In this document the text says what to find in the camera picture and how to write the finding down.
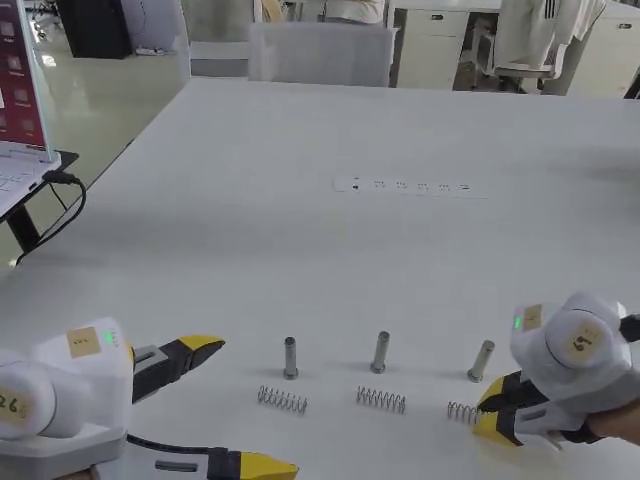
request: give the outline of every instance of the laptop keyboard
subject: laptop keyboard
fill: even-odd
[[[23,182],[30,180],[32,176],[33,170],[17,174],[0,172],[0,194],[20,187]]]

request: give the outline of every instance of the paper label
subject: paper label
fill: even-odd
[[[532,305],[524,309],[522,331],[535,330],[542,325],[542,304]]]
[[[31,399],[28,396],[0,387],[0,422],[22,427],[30,414]]]
[[[67,333],[71,358],[86,357],[100,353],[100,342],[94,327],[72,330]]]
[[[602,343],[602,331],[597,325],[582,322],[569,336],[565,352],[575,363],[586,363]]]

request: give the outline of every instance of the coil spring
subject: coil spring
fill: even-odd
[[[407,408],[407,397],[367,387],[358,387],[356,403],[383,408],[391,412],[404,413]]]
[[[300,415],[304,415],[309,405],[307,398],[302,398],[289,392],[281,392],[266,385],[262,385],[258,390],[258,403],[264,403],[281,410],[299,413]]]
[[[449,402],[447,405],[447,417],[469,425],[475,425],[486,415],[485,412],[470,405],[463,405],[457,402]]]

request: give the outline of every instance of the metal pin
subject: metal pin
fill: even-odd
[[[496,344],[491,340],[485,340],[480,348],[480,352],[476,357],[476,361],[473,362],[473,367],[467,372],[467,377],[474,383],[480,383],[482,376],[484,375],[484,369],[487,368],[489,358],[493,353],[493,349],[496,348]]]
[[[376,344],[376,354],[371,362],[371,371],[373,373],[384,372],[384,359],[387,356],[387,347],[389,346],[389,332],[380,332],[378,334],[378,343]]]
[[[284,339],[284,378],[293,380],[298,377],[296,367],[296,339],[287,337]]]

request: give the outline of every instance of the desk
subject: desk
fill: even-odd
[[[396,42],[397,86],[451,90],[471,13],[498,14],[501,0],[390,0],[387,25],[404,10]]]
[[[636,102],[192,79],[77,223],[5,280],[2,345],[105,315],[137,345],[219,335],[214,358],[135,408],[131,432],[269,453],[300,480],[632,478],[637,447],[503,450],[445,412],[516,368],[517,303],[592,288],[640,309],[638,124]],[[488,198],[336,193],[343,175]],[[262,384],[308,397],[306,415],[258,405]],[[358,385],[406,395],[406,415],[357,406]]]
[[[451,90],[470,14],[497,14],[500,5],[501,0],[390,0],[389,26],[397,9],[406,10],[397,42],[397,86]],[[545,91],[622,98],[638,68],[637,58],[640,9],[609,1],[590,35],[572,43],[561,78],[547,82]]]

